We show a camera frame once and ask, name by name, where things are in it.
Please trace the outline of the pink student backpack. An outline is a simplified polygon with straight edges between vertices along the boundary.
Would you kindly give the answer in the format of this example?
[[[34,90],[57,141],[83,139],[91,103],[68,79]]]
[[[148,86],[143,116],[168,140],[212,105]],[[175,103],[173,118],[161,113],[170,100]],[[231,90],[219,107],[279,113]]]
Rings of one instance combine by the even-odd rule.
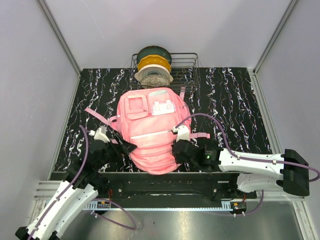
[[[85,111],[120,133],[125,141],[137,145],[129,156],[138,169],[164,175],[179,167],[172,155],[177,137],[173,127],[187,126],[190,140],[210,138],[208,133],[192,132],[191,114],[184,96],[184,87],[179,94],[167,87],[130,90],[120,97],[116,115],[111,118],[104,118],[89,107]]]

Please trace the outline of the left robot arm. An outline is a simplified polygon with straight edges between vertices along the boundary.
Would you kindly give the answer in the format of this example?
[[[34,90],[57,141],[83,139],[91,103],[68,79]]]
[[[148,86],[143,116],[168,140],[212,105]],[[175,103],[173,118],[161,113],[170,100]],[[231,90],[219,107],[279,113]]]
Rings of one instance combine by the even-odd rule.
[[[127,157],[137,148],[120,136],[91,151],[85,139],[83,158],[71,164],[48,204],[28,226],[17,229],[20,240],[59,240],[75,217],[95,198],[111,196],[109,180],[99,170],[107,161]]]

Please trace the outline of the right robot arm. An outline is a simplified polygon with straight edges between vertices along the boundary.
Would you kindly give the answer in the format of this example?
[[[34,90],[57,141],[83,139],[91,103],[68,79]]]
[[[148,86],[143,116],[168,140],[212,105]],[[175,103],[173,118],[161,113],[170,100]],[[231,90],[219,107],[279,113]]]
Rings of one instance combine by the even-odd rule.
[[[299,197],[310,194],[309,164],[293,149],[283,154],[254,154],[218,146],[200,148],[178,140],[172,154],[176,163],[188,163],[202,172],[239,172],[237,180],[227,185],[228,195],[235,199],[244,193],[279,188]]]

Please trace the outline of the grey patterned plate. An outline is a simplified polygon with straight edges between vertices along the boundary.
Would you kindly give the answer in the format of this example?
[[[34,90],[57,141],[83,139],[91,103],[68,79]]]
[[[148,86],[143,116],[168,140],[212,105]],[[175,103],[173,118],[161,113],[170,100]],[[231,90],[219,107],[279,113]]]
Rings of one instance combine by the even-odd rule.
[[[161,75],[148,75],[140,81],[140,84],[142,86],[149,86],[149,87],[167,86],[167,85],[170,85],[170,83],[171,82],[169,78]]]

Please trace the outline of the yellow plate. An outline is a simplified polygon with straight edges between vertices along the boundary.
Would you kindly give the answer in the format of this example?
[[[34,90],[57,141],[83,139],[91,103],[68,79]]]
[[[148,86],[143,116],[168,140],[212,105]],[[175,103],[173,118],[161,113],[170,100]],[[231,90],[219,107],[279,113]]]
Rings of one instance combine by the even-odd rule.
[[[143,67],[146,67],[148,65],[160,65],[166,68],[169,72],[171,72],[171,64],[169,63],[169,61],[165,57],[157,54],[150,54],[143,57],[139,61],[137,69],[138,71],[140,71]]]

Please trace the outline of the dark green plate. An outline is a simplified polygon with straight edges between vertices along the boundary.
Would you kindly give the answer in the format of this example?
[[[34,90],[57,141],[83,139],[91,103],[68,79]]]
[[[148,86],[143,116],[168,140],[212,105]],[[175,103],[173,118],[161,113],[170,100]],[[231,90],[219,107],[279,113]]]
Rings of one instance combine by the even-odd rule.
[[[168,50],[161,46],[157,45],[150,45],[146,46],[143,49],[141,49],[136,57],[137,63],[139,63],[144,57],[149,55],[158,55],[167,60],[167,62],[171,65],[172,64],[172,56]]]

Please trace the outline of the aluminium front rail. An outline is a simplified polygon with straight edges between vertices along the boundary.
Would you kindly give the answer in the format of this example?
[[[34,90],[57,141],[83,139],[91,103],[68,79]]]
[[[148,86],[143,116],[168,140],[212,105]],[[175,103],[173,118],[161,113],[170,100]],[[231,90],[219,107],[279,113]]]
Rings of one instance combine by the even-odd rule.
[[[116,183],[106,194],[107,197],[129,211],[230,211],[232,204],[242,201],[260,202],[261,198],[267,202],[303,202],[304,197],[293,196],[277,190],[265,190],[264,193],[235,193],[226,192],[227,184],[209,185],[207,182],[188,182],[187,187],[198,187],[195,191],[186,192],[147,192],[136,191],[140,181],[126,182],[125,185]]]

